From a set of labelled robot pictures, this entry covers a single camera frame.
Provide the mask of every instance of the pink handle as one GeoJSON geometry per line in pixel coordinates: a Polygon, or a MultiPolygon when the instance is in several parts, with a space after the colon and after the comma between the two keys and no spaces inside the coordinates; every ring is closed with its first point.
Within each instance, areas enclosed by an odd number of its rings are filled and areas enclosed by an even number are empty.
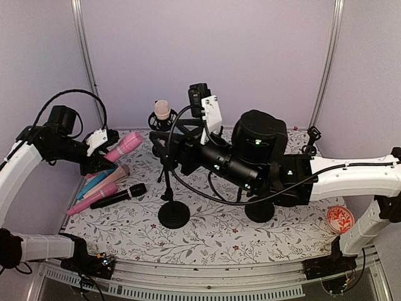
{"type": "Polygon", "coordinates": [[[115,172],[113,172],[111,175],[109,175],[106,179],[104,179],[102,182],[98,183],[94,188],[92,188],[91,190],[89,190],[84,196],[84,199],[89,198],[90,196],[94,195],[95,193],[97,193],[98,191],[100,191],[101,189],[103,189],[103,187],[105,187],[107,184],[110,184],[112,182],[117,182],[119,179],[126,177],[130,174],[130,168],[126,165],[123,164],[121,166],[119,166],[115,172]]]}
{"type": "Polygon", "coordinates": [[[115,162],[122,156],[134,151],[142,143],[143,138],[138,132],[133,132],[128,136],[125,136],[123,140],[107,155],[105,158],[109,161],[115,162]]]}
{"type": "Polygon", "coordinates": [[[115,183],[110,183],[106,185],[102,190],[98,191],[94,195],[90,196],[89,198],[84,199],[79,204],[72,207],[70,210],[67,211],[67,215],[73,216],[86,208],[89,208],[94,202],[98,201],[99,199],[105,198],[107,196],[111,196],[117,192],[117,185],[115,183]]]}

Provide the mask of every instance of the black microphone stand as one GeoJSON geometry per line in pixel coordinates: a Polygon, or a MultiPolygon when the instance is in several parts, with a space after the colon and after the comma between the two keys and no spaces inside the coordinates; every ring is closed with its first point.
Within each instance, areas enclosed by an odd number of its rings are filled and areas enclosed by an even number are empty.
{"type": "MultiPolygon", "coordinates": [[[[183,119],[177,122],[177,128],[182,132],[182,134],[173,134],[173,139],[170,143],[174,144],[174,148],[176,144],[178,144],[182,139],[193,137],[202,132],[202,121],[195,120],[195,119],[183,119]],[[189,130],[185,127],[185,125],[194,125],[197,126],[193,130],[189,130]]],[[[162,176],[164,175],[166,189],[164,194],[162,195],[162,199],[167,201],[160,209],[158,213],[158,219],[160,224],[168,229],[179,229],[185,226],[190,218],[190,212],[187,205],[184,203],[174,201],[174,193],[173,189],[171,188],[170,183],[170,174],[169,172],[177,167],[177,163],[175,162],[175,158],[170,157],[167,153],[167,139],[169,133],[156,130],[152,131],[149,134],[149,138],[154,145],[154,149],[152,152],[157,156],[160,157],[160,161],[163,164],[162,173],[158,178],[157,182],[161,182],[162,176]]]]}

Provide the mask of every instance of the microphone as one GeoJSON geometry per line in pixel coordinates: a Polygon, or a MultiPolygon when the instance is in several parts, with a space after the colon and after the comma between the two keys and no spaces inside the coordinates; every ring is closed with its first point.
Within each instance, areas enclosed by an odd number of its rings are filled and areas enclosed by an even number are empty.
{"type": "Polygon", "coordinates": [[[142,136],[138,132],[133,132],[128,136],[125,136],[114,149],[105,155],[105,159],[115,162],[122,156],[134,151],[138,146],[140,146],[142,141],[142,136]]]}
{"type": "Polygon", "coordinates": [[[79,204],[73,206],[70,210],[67,211],[67,215],[73,216],[74,214],[77,214],[85,210],[86,208],[89,208],[94,202],[98,201],[99,199],[115,194],[117,190],[117,185],[115,183],[110,183],[106,185],[103,189],[95,193],[93,196],[90,196],[89,198],[84,199],[79,204]]]}
{"type": "Polygon", "coordinates": [[[148,118],[152,130],[166,132],[171,129],[177,112],[170,108],[168,101],[161,99],[155,103],[155,111],[148,118]]]}
{"type": "Polygon", "coordinates": [[[90,205],[90,209],[104,208],[106,206],[113,205],[126,199],[132,199],[136,196],[141,196],[145,194],[146,191],[147,190],[144,183],[136,184],[124,191],[113,194],[112,196],[107,196],[103,199],[99,199],[97,202],[90,205]]]}
{"type": "Polygon", "coordinates": [[[97,184],[94,188],[89,190],[83,198],[86,199],[90,197],[91,195],[97,193],[99,190],[101,190],[103,187],[105,187],[107,184],[110,184],[112,182],[116,182],[119,179],[123,177],[127,177],[130,174],[130,168],[126,165],[123,164],[120,167],[118,167],[115,172],[113,172],[111,175],[109,175],[106,179],[104,179],[102,182],[97,184]]]}
{"type": "Polygon", "coordinates": [[[82,199],[83,196],[92,188],[94,188],[97,184],[102,182],[104,179],[106,179],[107,176],[111,175],[115,170],[117,169],[117,164],[115,164],[115,167],[113,169],[109,169],[107,171],[102,171],[99,172],[99,174],[94,177],[81,191],[76,195],[77,199],[82,199]]]}

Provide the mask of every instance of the table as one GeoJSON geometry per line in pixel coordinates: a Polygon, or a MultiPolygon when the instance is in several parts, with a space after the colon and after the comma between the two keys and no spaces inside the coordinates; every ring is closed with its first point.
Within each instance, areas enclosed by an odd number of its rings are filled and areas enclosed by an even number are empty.
{"type": "MultiPolygon", "coordinates": [[[[267,223],[250,221],[243,208],[221,205],[195,195],[172,177],[176,201],[190,209],[191,218],[181,229],[160,225],[157,213],[165,202],[162,170],[152,154],[148,130],[138,130],[143,143],[118,163],[130,166],[131,175],[118,183],[119,189],[143,182],[148,192],[107,208],[87,209],[68,220],[65,232],[80,236],[88,243],[90,253],[115,254],[119,259],[171,263],[176,265],[241,265],[297,260],[323,256],[330,252],[336,236],[326,221],[332,206],[345,206],[343,198],[322,199],[308,206],[276,206],[274,218],[267,223]]],[[[120,138],[130,130],[120,131],[120,138]]],[[[229,140],[231,130],[223,137],[229,140]]],[[[307,143],[305,131],[289,130],[286,153],[300,153],[307,143]]],[[[207,170],[199,169],[184,179],[193,187],[212,194],[207,170]]],[[[237,189],[215,177],[216,189],[227,199],[236,199],[237,189]]]]}

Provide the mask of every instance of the black microphone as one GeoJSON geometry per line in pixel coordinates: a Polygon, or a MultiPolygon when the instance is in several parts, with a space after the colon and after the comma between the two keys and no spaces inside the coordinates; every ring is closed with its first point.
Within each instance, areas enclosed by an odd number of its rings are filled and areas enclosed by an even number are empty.
{"type": "Polygon", "coordinates": [[[126,199],[134,198],[135,196],[141,196],[145,194],[146,191],[147,190],[144,183],[136,184],[126,190],[113,194],[112,196],[107,196],[103,199],[99,199],[98,201],[90,205],[90,209],[103,208],[109,205],[113,205],[126,199]]]}

